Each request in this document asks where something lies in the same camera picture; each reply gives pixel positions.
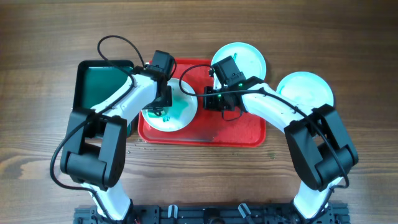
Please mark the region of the white plate tray corner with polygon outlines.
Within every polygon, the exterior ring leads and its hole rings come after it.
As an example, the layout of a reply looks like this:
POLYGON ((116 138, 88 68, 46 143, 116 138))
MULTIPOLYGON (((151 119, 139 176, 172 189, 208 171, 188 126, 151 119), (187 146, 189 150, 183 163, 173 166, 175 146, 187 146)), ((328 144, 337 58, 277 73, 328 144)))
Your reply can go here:
POLYGON ((247 80, 251 77, 265 80, 267 65, 265 58, 257 48, 244 42, 227 44, 215 53, 211 64, 213 65, 228 56, 234 59, 239 71, 243 73, 247 80))

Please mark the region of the white plate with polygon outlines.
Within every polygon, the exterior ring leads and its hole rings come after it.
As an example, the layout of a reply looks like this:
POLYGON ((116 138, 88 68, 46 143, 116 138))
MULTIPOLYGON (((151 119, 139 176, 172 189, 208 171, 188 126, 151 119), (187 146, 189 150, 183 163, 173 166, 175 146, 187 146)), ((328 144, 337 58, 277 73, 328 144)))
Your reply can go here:
POLYGON ((163 132, 183 129, 194 119, 198 109, 197 97, 183 93, 178 79, 171 78, 168 86, 172 91, 171 107, 164 108, 160 116, 156 116, 149 110, 142 110, 144 120, 154 129, 163 132))
POLYGON ((329 84, 311 72, 294 72, 287 75, 279 82, 276 92, 297 103, 315 108, 324 104, 335 104, 329 84))

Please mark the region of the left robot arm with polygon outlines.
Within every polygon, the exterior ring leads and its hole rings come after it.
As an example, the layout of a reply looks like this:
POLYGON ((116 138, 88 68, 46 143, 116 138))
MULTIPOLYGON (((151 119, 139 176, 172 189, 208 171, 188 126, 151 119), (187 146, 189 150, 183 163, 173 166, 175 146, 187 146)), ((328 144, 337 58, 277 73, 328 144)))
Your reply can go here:
POLYGON ((121 174, 128 127, 147 105, 171 95, 168 80, 175 65, 143 67, 124 61, 122 67, 84 61, 78 68, 75 99, 65 139, 55 150, 60 170, 89 192, 96 204, 91 222, 137 223, 121 174))

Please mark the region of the green scrubbing sponge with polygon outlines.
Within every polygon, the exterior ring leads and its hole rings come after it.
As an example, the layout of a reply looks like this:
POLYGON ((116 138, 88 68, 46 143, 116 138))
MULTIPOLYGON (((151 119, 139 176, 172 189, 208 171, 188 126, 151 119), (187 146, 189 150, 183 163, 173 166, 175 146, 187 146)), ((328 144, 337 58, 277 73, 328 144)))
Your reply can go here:
POLYGON ((148 117, 150 118, 158 118, 164 115, 164 109, 162 108, 155 108, 151 110, 147 110, 148 117))

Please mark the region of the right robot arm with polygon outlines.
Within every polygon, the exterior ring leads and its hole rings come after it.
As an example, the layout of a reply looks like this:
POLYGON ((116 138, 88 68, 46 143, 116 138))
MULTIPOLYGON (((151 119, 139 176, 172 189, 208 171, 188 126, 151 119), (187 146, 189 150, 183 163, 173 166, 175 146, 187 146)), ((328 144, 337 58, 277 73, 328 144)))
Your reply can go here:
POLYGON ((326 214, 335 189, 348 188, 349 171, 359 162, 356 148, 337 110, 325 103, 316 108, 278 94, 257 77, 215 89, 204 89, 205 103, 222 111, 238 107, 285 134, 301 184, 294 209, 306 223, 326 214))

